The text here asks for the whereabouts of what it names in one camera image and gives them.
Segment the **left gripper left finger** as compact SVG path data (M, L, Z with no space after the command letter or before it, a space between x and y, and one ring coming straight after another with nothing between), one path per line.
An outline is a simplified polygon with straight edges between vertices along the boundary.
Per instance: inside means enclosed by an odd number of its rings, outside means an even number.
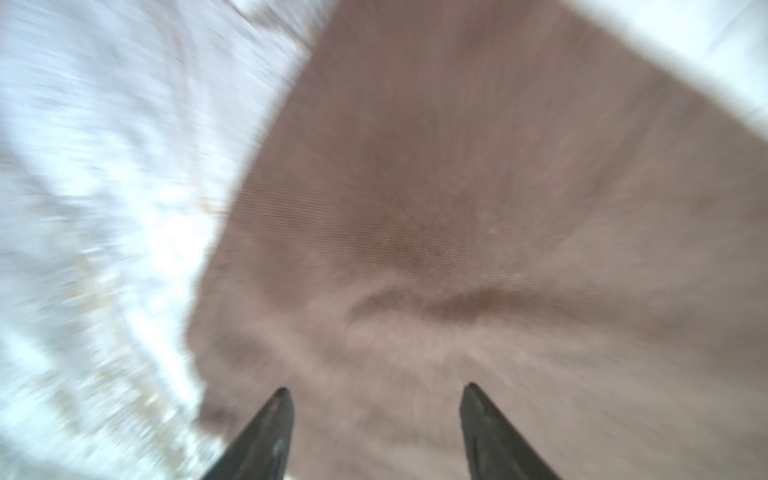
M201 480L283 480L294 416L290 391L277 389Z

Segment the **brown corduroy trousers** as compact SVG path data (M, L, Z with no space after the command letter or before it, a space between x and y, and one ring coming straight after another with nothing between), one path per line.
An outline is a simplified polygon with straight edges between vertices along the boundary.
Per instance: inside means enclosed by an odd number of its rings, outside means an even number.
M188 342L300 479L465 478L470 381L565 479L763 479L766 142L558 1L342 1Z

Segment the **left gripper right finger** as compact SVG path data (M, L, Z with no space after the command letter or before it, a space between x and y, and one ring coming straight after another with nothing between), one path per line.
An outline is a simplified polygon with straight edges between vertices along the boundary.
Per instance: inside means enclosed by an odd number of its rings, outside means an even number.
M472 480L561 479L476 383L464 387L459 416Z

